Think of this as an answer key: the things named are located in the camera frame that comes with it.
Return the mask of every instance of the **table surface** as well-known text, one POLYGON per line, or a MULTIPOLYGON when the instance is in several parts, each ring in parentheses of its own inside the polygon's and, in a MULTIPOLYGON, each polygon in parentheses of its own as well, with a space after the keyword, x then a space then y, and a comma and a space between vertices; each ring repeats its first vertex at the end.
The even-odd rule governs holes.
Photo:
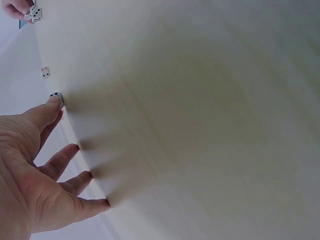
POLYGON ((319 236, 316 0, 38 5, 114 239, 319 236))

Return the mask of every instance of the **hand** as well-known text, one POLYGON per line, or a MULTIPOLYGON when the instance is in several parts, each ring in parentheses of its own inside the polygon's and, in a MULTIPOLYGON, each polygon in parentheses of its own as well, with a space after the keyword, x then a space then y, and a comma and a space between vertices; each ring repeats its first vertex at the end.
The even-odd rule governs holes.
POLYGON ((46 104, 23 114, 0 116, 0 239, 6 225, 17 228, 24 224, 21 228, 30 234, 51 231, 110 208, 106 199, 77 197, 92 179, 88 171, 56 182, 78 152, 77 145, 66 146, 43 166, 33 163, 62 117, 59 105, 52 96, 46 104))
POLYGON ((12 18, 25 21, 25 14, 34 5, 33 0, 2 0, 3 10, 12 18))

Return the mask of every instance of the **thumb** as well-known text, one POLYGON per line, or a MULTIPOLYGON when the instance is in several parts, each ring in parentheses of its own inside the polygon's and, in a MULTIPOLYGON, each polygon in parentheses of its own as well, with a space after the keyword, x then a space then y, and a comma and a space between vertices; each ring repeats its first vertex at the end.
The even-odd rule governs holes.
POLYGON ((12 0, 11 4, 24 15, 30 10, 30 6, 26 0, 12 0))
POLYGON ((22 115, 33 121, 42 132, 57 119, 59 111, 60 101, 57 96, 52 96, 45 104, 31 108, 22 115))

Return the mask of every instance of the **wrist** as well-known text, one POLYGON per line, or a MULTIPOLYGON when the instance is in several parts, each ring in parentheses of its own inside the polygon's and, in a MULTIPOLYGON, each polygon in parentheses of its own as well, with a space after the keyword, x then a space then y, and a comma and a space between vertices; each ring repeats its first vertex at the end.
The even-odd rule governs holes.
POLYGON ((28 240, 31 236, 31 221, 17 188, 0 148, 0 240, 28 240))

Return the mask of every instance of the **white dice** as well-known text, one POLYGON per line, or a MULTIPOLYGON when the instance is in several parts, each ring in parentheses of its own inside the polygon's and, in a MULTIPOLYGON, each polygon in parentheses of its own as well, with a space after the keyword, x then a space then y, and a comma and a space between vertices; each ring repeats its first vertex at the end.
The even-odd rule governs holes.
POLYGON ((62 109, 64 106, 65 106, 65 103, 64 103, 64 99, 62 98, 62 95, 60 92, 54 92, 52 94, 50 94, 50 98, 52 96, 57 96, 59 101, 60 101, 60 109, 62 109))
POLYGON ((32 18, 30 11, 24 15, 24 20, 29 21, 32 18))
POLYGON ((41 75, 43 79, 47 79, 48 77, 50 77, 50 70, 47 66, 41 68, 41 75))
POLYGON ((36 23, 42 19, 42 8, 38 8, 37 5, 33 5, 30 8, 31 19, 33 23, 36 23))

